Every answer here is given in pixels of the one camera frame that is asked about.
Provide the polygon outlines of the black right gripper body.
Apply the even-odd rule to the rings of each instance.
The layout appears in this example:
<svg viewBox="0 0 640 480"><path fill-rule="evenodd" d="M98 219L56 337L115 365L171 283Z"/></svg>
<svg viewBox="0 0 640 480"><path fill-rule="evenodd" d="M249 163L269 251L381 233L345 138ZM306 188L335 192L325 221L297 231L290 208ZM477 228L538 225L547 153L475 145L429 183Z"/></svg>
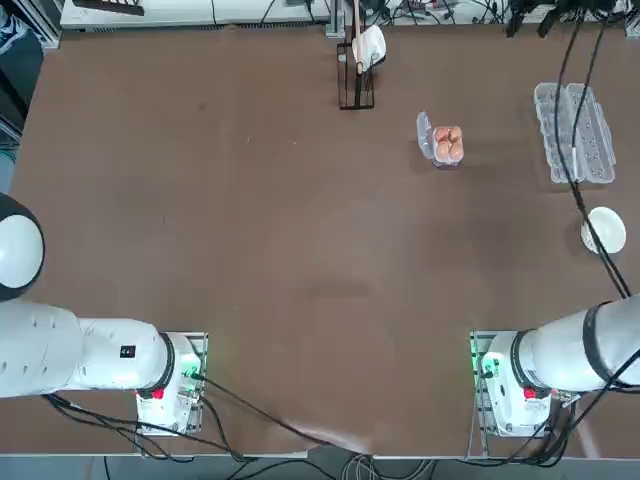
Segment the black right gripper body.
<svg viewBox="0 0 640 480"><path fill-rule="evenodd" d="M615 9L615 0L518 0L517 12L528 14L541 5L551 5L560 14L575 12L607 13Z"/></svg>

